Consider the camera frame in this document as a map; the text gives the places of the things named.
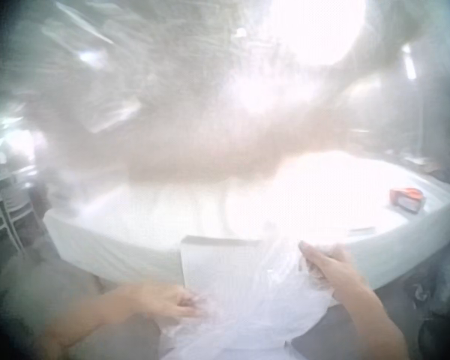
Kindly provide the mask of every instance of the table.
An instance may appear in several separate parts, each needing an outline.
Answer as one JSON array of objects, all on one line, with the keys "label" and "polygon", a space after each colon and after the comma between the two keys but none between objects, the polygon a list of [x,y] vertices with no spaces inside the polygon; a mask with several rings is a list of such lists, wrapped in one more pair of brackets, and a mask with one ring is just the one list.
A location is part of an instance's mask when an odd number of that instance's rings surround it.
[{"label": "table", "polygon": [[[389,189],[423,191],[422,211],[389,205]],[[80,216],[44,218],[60,256],[114,282],[182,282],[186,235],[261,239],[270,228],[287,241],[343,242],[376,289],[450,241],[450,185],[379,160],[341,152],[285,162],[269,178],[217,183],[124,184]]]}]

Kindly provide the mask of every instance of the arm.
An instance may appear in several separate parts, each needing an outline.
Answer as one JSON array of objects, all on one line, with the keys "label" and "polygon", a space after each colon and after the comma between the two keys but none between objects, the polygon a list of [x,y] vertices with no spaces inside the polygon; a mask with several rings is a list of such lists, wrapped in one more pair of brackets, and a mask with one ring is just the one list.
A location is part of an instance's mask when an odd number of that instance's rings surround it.
[{"label": "arm", "polygon": [[353,268],[348,255],[338,248],[333,258],[327,257],[305,243],[300,244],[300,249],[335,289],[335,297],[350,314],[370,358],[407,360],[404,336],[390,320],[375,292]]},{"label": "arm", "polygon": [[180,286],[146,283],[124,285],[97,298],[82,301],[51,324],[38,340],[46,360],[60,359],[67,348],[101,326],[124,322],[133,314],[194,317],[193,296]]}]

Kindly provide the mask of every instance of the white tablecloth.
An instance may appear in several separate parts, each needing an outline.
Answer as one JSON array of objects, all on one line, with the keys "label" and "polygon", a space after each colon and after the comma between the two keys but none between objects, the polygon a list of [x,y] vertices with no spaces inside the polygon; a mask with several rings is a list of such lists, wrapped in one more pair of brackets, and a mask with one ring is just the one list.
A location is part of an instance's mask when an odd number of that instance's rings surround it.
[{"label": "white tablecloth", "polygon": [[[421,189],[422,211],[391,207],[394,187]],[[291,159],[270,178],[124,185],[78,217],[51,209],[44,221],[64,260],[115,282],[182,282],[186,235],[260,239],[274,229],[293,242],[345,243],[377,288],[450,241],[450,185],[332,152]]]}]

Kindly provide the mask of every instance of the tape measure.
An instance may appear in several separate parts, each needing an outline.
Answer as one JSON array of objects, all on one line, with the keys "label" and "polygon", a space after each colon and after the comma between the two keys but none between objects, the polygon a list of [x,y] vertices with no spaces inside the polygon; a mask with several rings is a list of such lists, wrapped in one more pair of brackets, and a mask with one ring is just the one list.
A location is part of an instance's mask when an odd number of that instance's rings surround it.
[{"label": "tape measure", "polygon": [[425,196],[414,187],[395,188],[390,190],[390,203],[413,214],[418,214],[425,203]]}]

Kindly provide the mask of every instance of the hand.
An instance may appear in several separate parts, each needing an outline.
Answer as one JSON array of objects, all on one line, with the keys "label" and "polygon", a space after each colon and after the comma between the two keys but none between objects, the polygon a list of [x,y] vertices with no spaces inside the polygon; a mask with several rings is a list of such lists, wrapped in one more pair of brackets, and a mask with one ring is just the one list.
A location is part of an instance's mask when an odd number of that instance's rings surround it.
[{"label": "hand", "polygon": [[131,290],[135,311],[150,317],[198,317],[196,296],[179,285],[142,283]]},{"label": "hand", "polygon": [[350,255],[338,245],[331,256],[305,242],[299,245],[304,258],[317,266],[330,285],[334,296],[343,305],[353,302],[357,291],[368,288],[365,279],[355,270]]}]

